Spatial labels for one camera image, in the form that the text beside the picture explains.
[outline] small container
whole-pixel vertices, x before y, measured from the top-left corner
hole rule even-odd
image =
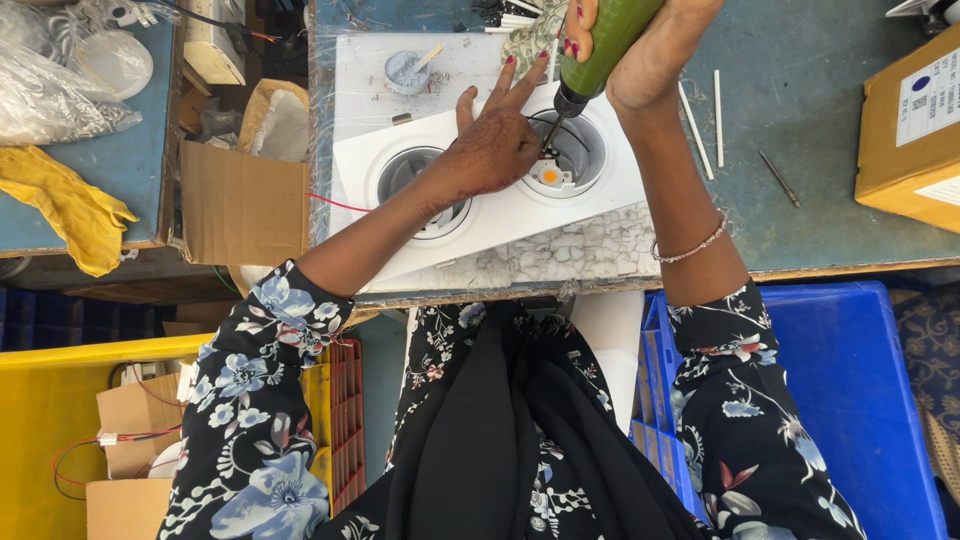
[[[389,57],[383,65],[387,86],[405,96],[424,93],[430,84],[430,64],[417,70],[421,58],[423,53],[417,51],[400,51]]]

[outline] sleeve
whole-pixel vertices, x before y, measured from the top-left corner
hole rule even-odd
[[[351,309],[292,260],[233,308],[194,364],[159,540],[304,538],[328,518],[326,486],[308,472],[317,447],[299,377]]]
[[[670,400],[677,437],[718,535],[864,539],[801,424],[753,281],[716,302],[668,310],[684,356]]]

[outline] bracelet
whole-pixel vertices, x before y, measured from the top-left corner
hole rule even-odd
[[[699,246],[697,246],[696,248],[694,248],[692,251],[686,252],[686,253],[684,253],[683,255],[678,255],[678,256],[676,256],[676,257],[661,257],[661,256],[657,255],[657,240],[654,240],[653,245],[650,246],[650,255],[653,256],[653,258],[654,258],[654,260],[655,260],[656,262],[667,262],[667,263],[669,263],[669,262],[677,262],[678,260],[682,260],[682,259],[688,258],[688,257],[696,254],[696,253],[699,252],[700,250],[706,248],[708,245],[710,245],[710,244],[713,243],[713,240],[716,240],[717,238],[719,238],[719,237],[724,233],[724,231],[727,229],[727,225],[730,224],[730,217],[729,217],[729,215],[728,215],[726,212],[724,212],[723,210],[721,210],[721,209],[717,209],[717,211],[720,212],[721,214],[723,214],[723,222],[720,223],[720,228],[717,229],[717,232],[714,233],[713,236],[711,236],[710,238],[707,238],[707,239],[704,241],[704,243],[700,244]]]

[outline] blue table surface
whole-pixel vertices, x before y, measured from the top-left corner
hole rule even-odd
[[[716,205],[730,211],[734,242],[752,271],[829,274],[844,271],[830,269],[838,265],[960,262],[960,234],[853,199],[863,83],[928,40],[918,19],[884,17],[898,3],[728,2],[686,66],[684,84],[714,165],[713,70],[721,72],[727,165],[707,186]],[[323,38],[324,28],[349,28],[346,9],[381,32],[449,32],[461,21],[471,32],[484,26],[467,0],[322,3],[315,41],[322,49],[319,66],[333,65],[334,40],[329,32]],[[693,99],[694,85],[702,99]],[[801,208],[786,197],[760,150],[801,199]]]
[[[159,24],[150,28],[135,24],[124,29],[132,31],[154,59],[150,82],[126,101],[131,109],[140,111],[142,122],[117,134],[41,147],[53,159],[80,174],[88,184],[123,201],[140,218],[136,223],[127,224],[124,242],[149,241],[157,233],[173,28],[160,19]],[[66,242],[54,233],[39,210],[2,191],[0,231],[3,231],[0,252],[66,247]]]

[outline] label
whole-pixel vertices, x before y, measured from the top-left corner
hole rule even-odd
[[[921,187],[914,193],[960,207],[960,176]]]
[[[960,49],[900,83],[897,146],[930,135],[960,120]]]

